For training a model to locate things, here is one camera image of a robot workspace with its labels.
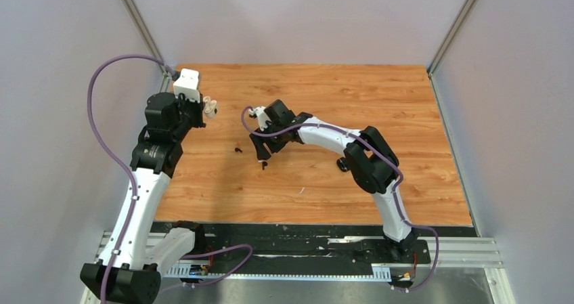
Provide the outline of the white earbud charging case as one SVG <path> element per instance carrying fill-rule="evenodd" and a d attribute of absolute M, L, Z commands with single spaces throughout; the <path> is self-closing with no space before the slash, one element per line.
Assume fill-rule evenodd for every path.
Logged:
<path fill-rule="evenodd" d="M 210 96 L 203 97 L 203 113 L 207 118 L 213 118 L 219 111 L 219 103 L 217 100 L 212 99 Z"/>

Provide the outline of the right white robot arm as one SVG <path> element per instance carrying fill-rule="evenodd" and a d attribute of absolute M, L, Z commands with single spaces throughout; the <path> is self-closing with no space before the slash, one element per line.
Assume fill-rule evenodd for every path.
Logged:
<path fill-rule="evenodd" d="M 295 114 L 282 100 L 268 106 L 245 107 L 241 114 L 245 127 L 247 118 L 257 120 L 258 127 L 248 131 L 260 162 L 268 161 L 290 142 L 338 154 L 343 171 L 350 172 L 355 184 L 374 199 L 383 220 L 383 235 L 389 240 L 388 256 L 401 262 L 412 255 L 418 233 L 406 215 L 399 192 L 404 176 L 396 154 L 377 128 L 339 127 L 307 112 Z"/>

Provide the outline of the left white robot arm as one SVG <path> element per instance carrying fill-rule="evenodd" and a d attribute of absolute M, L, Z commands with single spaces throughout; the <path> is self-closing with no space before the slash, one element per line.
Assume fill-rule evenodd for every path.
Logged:
<path fill-rule="evenodd" d="M 174 227 L 154 247 L 148 236 L 159 202 L 183 154 L 182 142 L 193 128 L 204 128 L 206 105 L 200 92 L 161 92 L 150 96 L 146 124 L 127 165 L 129 186 L 111 237 L 96 259 L 81 269 L 83 284 L 101 303 L 153 303 L 162 278 L 182 256 L 201 258 L 207 240 L 197 226 Z"/>

